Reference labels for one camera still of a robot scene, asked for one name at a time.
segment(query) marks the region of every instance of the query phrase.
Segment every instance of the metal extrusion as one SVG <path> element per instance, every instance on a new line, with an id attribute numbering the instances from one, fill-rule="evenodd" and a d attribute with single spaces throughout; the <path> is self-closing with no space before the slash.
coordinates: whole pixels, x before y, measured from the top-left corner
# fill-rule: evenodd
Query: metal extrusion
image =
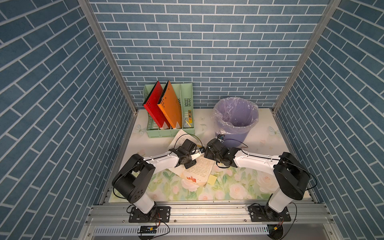
<path id="1" fill-rule="evenodd" d="M 313 48 L 316 46 L 317 41 L 320 39 L 321 34 L 323 33 L 325 27 L 327 26 L 329 20 L 331 19 L 333 13 L 336 11 L 340 2 L 341 0 L 329 1 L 327 7 L 323 12 L 323 15 L 321 16 L 319 23 L 316 25 L 315 29 L 313 30 L 311 38 L 309 39 L 303 53 L 300 55 L 299 59 L 297 60 L 297 64 L 293 68 L 291 76 L 289 76 L 283 90 L 281 91 L 281 94 L 279 95 L 275 104 L 272 107 L 273 113 L 276 113 L 279 110 L 281 104 L 284 101 L 284 98 L 287 96 L 289 90 L 291 89 L 292 85 L 296 81 L 296 78 L 298 77 L 301 69 L 303 68 L 305 62 L 307 62 L 308 57 L 310 56 Z"/>
<path id="2" fill-rule="evenodd" d="M 103 51 L 104 56 L 107 59 L 109 66 L 112 69 L 113 74 L 116 77 L 116 80 L 119 86 L 121 87 L 121 91 L 123 92 L 125 98 L 127 99 L 128 104 L 132 109 L 132 112 L 134 113 L 134 115 L 136 115 L 137 108 L 133 103 L 131 94 L 128 91 L 127 85 L 125 84 L 124 78 L 121 75 L 121 72 L 116 63 L 115 58 L 113 57 L 111 49 L 108 46 L 107 40 L 104 37 L 103 31 L 101 30 L 101 27 L 96 19 L 96 15 L 92 10 L 89 0 L 78 0 L 78 2 L 80 4 L 82 11 L 84 12 L 86 19 L 88 20 L 89 25 L 91 26 L 93 33 L 95 34 L 97 42 L 99 43 L 101 50 Z"/>

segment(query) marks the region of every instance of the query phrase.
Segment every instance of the book page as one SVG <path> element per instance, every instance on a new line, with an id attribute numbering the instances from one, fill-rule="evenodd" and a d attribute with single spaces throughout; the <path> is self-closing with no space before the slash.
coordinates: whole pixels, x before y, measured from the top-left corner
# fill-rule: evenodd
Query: book page
<path id="1" fill-rule="evenodd" d="M 196 143 L 198 147 L 200 146 L 200 142 L 197 139 L 189 134 L 182 136 L 183 134 L 186 134 L 186 132 L 180 130 L 169 145 L 169 148 L 173 148 L 175 146 L 175 142 L 179 137 L 180 139 L 176 143 L 176 148 L 181 146 L 186 139 Z M 214 163 L 215 161 L 200 156 L 196 159 L 196 164 L 188 169 L 185 169 L 184 165 L 180 165 L 178 167 L 169 168 L 169 170 L 182 179 L 190 180 L 199 186 L 205 186 Z"/>

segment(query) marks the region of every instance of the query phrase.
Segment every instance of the file organizer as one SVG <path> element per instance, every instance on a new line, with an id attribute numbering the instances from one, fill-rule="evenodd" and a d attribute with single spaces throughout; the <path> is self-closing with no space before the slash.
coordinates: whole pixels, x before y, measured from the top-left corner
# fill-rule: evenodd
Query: file organizer
<path id="1" fill-rule="evenodd" d="M 146 84 L 144 86 L 143 94 L 144 98 L 147 98 L 150 91 L 154 87 L 155 84 Z M 192 83 L 172 83 L 172 87 L 175 90 L 176 97 L 181 104 L 182 111 L 182 121 L 183 121 L 183 129 L 186 133 L 195 134 L 194 128 L 194 112 L 193 112 L 193 93 L 192 93 Z M 185 119 L 188 118 L 188 111 L 191 111 L 192 115 L 192 123 L 190 123 L 191 127 L 185 122 Z M 148 115 L 148 124 L 147 124 L 147 134 L 149 138 L 155 137 L 174 137 L 180 129 L 165 129 L 160 130 L 155 121 Z"/>

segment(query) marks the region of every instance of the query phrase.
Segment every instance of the black mounting plate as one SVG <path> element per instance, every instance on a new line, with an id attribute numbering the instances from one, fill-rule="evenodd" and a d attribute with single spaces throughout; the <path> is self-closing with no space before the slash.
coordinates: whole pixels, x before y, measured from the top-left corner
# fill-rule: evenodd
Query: black mounting plate
<path id="1" fill-rule="evenodd" d="M 280 219 L 279 219 L 280 216 L 274 218 L 273 221 L 267 219 L 263 213 L 264 206 L 262 206 L 262 208 L 260 208 L 259 205 L 253 205 L 253 206 L 249 207 L 249 210 L 250 210 L 249 215 L 251 217 L 251 221 L 253 221 L 253 222 L 280 222 Z M 284 210 L 281 212 L 281 216 L 283 217 L 285 222 L 291 221 L 291 216 L 288 212 L 287 207 L 285 207 Z"/>
<path id="2" fill-rule="evenodd" d="M 129 222 L 132 222 L 132 223 L 148 222 L 145 218 L 142 217 L 143 213 L 137 207 L 133 207 L 130 213 L 131 215 L 129 216 Z M 169 215 L 170 215 L 170 207 L 163 207 L 163 206 L 157 207 L 155 218 L 159 218 L 163 222 L 169 222 Z"/>

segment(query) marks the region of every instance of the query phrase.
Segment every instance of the perforated metal panel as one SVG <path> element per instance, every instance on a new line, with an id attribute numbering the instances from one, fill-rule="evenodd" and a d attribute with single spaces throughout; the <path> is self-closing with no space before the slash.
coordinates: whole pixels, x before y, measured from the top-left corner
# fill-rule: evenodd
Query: perforated metal panel
<path id="1" fill-rule="evenodd" d="M 269 234 L 267 225 L 177 225 L 169 226 L 168 235 L 266 235 Z M 140 226 L 105 226 L 96 227 L 94 236 L 137 236 Z M 168 232 L 165 225 L 157 229 L 157 234 Z"/>

